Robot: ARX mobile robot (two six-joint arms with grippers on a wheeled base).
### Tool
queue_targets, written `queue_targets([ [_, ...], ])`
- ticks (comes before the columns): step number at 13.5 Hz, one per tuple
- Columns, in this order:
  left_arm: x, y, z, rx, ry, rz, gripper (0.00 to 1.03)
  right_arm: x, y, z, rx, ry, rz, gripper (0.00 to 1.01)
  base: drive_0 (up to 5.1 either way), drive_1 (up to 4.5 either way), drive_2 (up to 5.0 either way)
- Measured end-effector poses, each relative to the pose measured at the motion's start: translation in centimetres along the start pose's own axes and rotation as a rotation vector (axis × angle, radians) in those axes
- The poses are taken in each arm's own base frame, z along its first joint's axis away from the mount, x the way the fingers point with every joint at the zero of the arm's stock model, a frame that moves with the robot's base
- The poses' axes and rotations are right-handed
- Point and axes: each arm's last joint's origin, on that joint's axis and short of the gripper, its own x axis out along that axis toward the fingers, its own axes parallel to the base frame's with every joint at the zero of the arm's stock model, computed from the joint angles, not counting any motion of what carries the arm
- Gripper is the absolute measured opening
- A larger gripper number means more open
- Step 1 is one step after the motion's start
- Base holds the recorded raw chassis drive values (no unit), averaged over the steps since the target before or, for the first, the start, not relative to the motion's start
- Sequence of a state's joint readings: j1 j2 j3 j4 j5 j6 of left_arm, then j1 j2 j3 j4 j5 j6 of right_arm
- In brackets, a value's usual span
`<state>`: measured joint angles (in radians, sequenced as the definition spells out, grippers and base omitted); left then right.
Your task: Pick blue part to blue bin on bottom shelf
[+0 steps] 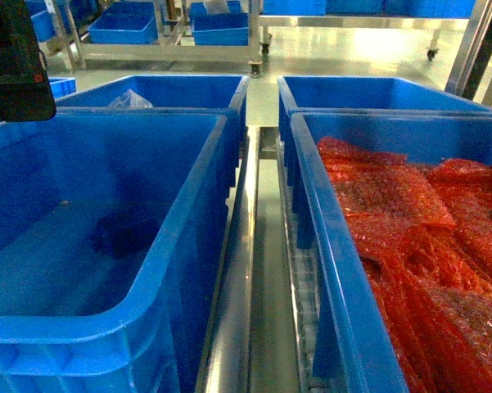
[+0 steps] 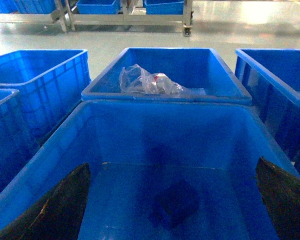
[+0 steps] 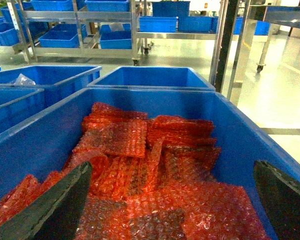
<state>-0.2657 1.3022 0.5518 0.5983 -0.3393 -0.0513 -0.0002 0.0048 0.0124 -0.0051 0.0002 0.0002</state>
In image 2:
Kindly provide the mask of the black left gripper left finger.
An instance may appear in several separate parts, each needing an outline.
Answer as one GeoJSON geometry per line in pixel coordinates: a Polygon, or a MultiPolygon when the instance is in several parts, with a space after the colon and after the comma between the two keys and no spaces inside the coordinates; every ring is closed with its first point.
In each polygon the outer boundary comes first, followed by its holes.
{"type": "Polygon", "coordinates": [[[0,230],[0,240],[76,240],[88,201],[91,171],[78,165],[0,230]]]}

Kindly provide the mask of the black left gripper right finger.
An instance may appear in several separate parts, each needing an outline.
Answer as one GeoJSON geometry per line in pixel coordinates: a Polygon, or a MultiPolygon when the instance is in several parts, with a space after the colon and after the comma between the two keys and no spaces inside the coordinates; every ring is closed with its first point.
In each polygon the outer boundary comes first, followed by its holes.
{"type": "Polygon", "coordinates": [[[300,178],[262,156],[256,180],[279,239],[300,240],[300,178]]]}

